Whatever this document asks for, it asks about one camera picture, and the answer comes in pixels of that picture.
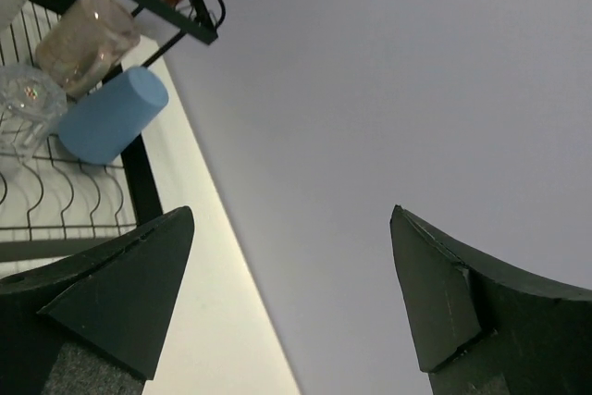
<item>glass cup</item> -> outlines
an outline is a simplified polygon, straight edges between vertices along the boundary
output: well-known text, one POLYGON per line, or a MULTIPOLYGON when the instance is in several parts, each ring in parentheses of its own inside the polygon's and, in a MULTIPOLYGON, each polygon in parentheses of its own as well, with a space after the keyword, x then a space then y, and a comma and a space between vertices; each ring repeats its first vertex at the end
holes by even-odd
POLYGON ((0 67, 0 172, 29 161, 67 112, 66 93, 27 65, 0 67))
POLYGON ((77 0, 35 49, 35 62, 80 99, 140 43, 131 14, 115 0, 77 0))

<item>dish rack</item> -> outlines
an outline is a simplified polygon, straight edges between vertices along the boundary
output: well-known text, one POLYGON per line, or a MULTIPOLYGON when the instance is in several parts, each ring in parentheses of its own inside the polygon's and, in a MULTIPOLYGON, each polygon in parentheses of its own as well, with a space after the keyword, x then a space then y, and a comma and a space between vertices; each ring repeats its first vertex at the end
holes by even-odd
MULTIPOLYGON (((27 3, 0 33, 1 63, 32 64, 35 46, 74 1, 27 3)), ((177 9, 160 0, 137 1, 141 6, 134 14, 147 7, 179 26, 145 66, 187 33, 212 42, 225 15, 222 2, 223 13, 214 22, 201 0, 187 0, 177 9)), ((114 68, 103 82, 120 72, 121 66, 114 68)), ((81 252, 162 214, 142 136, 112 164, 94 166, 72 157, 51 135, 17 176, 0 171, 0 278, 81 252)))

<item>blue plastic cup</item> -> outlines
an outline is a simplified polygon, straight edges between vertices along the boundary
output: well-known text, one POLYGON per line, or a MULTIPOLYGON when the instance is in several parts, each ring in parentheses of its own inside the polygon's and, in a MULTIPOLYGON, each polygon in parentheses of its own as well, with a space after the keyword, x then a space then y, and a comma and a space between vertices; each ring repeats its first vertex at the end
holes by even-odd
POLYGON ((70 109, 59 123, 58 136, 80 160, 109 164, 167 103, 167 88, 155 74, 130 68, 70 109))

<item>gray wall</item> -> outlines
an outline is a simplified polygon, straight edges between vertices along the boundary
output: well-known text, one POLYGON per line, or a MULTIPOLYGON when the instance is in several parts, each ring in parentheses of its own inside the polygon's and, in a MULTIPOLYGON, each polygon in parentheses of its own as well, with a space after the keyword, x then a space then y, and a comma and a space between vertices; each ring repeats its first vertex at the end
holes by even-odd
POLYGON ((217 43, 169 61, 305 393, 429 393, 395 203, 592 286, 592 0, 228 8, 217 43))

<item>gray fabric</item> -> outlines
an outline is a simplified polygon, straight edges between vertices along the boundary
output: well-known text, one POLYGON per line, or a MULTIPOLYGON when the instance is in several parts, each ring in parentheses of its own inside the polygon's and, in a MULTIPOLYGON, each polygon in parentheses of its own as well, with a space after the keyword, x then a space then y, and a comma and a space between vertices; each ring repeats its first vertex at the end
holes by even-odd
POLYGON ((141 395, 144 382, 88 348, 67 342, 42 395, 141 395))
POLYGON ((466 395, 510 395, 510 390, 503 375, 491 378, 483 387, 472 387, 466 395))

